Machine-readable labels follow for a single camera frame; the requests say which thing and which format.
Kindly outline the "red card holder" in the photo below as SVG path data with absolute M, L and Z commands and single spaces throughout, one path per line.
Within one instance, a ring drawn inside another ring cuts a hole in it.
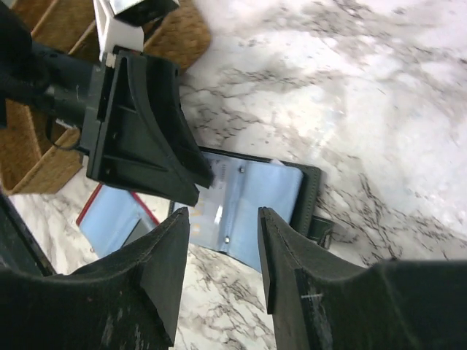
M 100 184 L 76 224 L 103 258 L 149 233 L 159 221 L 136 193 Z

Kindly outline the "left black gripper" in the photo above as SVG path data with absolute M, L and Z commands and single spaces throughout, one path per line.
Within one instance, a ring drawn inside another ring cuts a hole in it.
M 32 53 L 46 85 L 34 106 L 47 115 L 45 135 L 62 150 L 88 153 L 88 178 L 194 206 L 214 175 L 182 111 L 179 68 L 164 58 L 121 51 L 112 67 L 92 64 L 38 42 Z M 63 124 L 78 140 L 52 136 Z

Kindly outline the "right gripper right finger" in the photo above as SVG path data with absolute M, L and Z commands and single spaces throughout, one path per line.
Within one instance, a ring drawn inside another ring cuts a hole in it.
M 362 268 L 258 211 L 258 247 L 278 349 L 464 349 L 466 262 Z

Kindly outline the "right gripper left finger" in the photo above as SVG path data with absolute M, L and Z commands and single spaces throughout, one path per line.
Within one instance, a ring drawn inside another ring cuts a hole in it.
M 168 349 L 188 252 L 187 209 L 69 275 L 1 268 L 3 349 Z

